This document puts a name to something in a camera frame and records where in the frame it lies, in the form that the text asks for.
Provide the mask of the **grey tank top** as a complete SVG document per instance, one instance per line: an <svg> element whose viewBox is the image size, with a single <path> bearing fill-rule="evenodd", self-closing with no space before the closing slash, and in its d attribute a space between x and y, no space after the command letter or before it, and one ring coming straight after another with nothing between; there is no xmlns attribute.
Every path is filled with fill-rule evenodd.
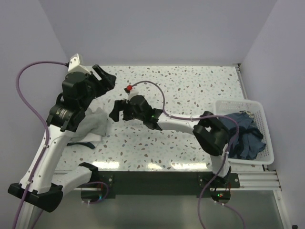
<svg viewBox="0 0 305 229"><path fill-rule="evenodd" d="M85 118L80 122L71 142L82 140L87 134L93 133L101 137L107 134L108 118L107 114L98 107L95 111L88 108Z"/></svg>

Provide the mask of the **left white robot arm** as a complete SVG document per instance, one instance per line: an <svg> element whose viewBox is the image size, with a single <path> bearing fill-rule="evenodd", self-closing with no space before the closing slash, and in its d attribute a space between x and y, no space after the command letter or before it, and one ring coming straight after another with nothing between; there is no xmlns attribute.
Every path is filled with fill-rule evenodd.
<svg viewBox="0 0 305 229"><path fill-rule="evenodd" d="M99 65L92 71L70 72L62 82L62 92L43 120L45 134L38 152L26 175L18 183L10 184L8 193L44 211L53 212L63 196L85 184L98 184L98 168L83 162L66 174L63 180L53 182L52 177L63 150L73 138L85 111L93 99L114 89L116 76L107 73Z"/></svg>

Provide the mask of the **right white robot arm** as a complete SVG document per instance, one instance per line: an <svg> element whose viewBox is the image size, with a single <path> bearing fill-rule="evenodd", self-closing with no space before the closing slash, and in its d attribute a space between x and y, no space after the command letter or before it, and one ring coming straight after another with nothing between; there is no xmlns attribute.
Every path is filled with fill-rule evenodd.
<svg viewBox="0 0 305 229"><path fill-rule="evenodd" d="M187 116L167 116L162 109L152 108L142 95L131 99L116 100L109 117L120 120L120 112L124 121L137 119L151 130L170 130L195 136L204 152L210 155L213 184L224 187L229 182L230 165L225 155L229 142L229 131L223 123L210 112L205 112L198 118Z"/></svg>

